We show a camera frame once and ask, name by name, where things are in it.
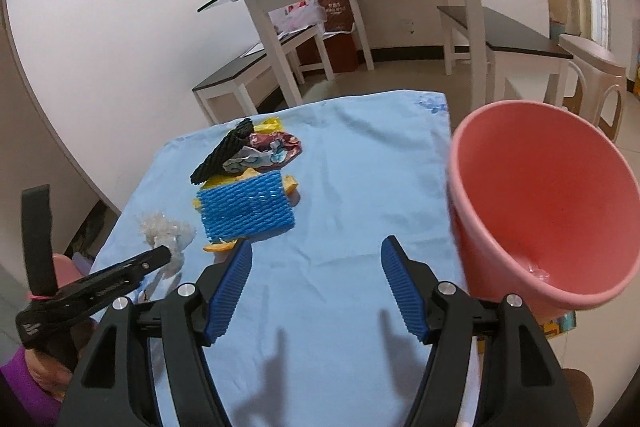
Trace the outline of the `purple sleeve forearm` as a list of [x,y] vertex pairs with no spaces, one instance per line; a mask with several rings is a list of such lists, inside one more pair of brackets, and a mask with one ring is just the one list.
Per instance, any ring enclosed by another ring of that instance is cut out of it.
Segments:
[[49,395],[29,374],[25,349],[1,367],[1,425],[51,427],[58,423],[62,404]]

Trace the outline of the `person's left hand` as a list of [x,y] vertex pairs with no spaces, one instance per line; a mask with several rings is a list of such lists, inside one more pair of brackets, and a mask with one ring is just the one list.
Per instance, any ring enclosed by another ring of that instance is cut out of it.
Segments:
[[[77,349],[78,359],[84,354],[95,330],[96,321],[93,319],[85,319],[72,327],[72,339]],[[26,350],[25,362],[28,373],[35,383],[55,400],[62,402],[72,380],[73,371],[51,355],[38,350]]]

